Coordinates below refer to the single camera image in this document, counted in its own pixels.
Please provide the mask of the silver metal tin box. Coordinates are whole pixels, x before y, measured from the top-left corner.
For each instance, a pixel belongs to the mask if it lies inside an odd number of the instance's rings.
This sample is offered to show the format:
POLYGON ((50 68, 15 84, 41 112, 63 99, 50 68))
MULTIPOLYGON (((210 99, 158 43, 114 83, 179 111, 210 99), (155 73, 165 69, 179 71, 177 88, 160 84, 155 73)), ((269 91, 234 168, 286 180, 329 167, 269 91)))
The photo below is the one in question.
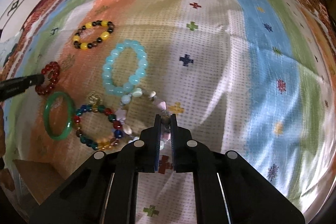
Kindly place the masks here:
POLYGON ((50 163, 15 159, 14 164, 38 205, 42 204, 65 182, 50 163))

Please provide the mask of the striped colourful bed blanket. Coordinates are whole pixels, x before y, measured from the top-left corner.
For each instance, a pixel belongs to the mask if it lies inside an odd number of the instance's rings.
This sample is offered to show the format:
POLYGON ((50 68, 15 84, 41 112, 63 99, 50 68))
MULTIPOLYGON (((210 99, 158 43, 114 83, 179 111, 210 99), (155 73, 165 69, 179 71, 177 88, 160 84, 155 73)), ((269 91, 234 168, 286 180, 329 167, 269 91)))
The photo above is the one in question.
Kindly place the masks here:
POLYGON ((290 0, 65 0, 33 24, 18 71, 46 83, 2 106, 10 211, 39 205, 14 164, 46 162, 66 180, 94 152, 121 151, 155 116, 209 149, 238 152, 311 222, 335 189, 335 81, 317 21, 290 0), (75 105, 61 141, 45 131, 54 92, 75 105))

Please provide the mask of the green jade bangle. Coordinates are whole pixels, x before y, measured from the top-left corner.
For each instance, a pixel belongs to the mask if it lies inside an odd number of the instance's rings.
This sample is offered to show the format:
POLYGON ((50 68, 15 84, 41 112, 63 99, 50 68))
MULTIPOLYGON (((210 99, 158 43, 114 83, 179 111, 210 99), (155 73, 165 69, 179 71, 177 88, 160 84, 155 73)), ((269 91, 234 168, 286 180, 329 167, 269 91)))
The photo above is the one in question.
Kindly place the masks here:
POLYGON ((75 105, 65 92, 54 92, 46 100, 43 123, 48 136, 55 141, 68 137, 72 131, 75 105))

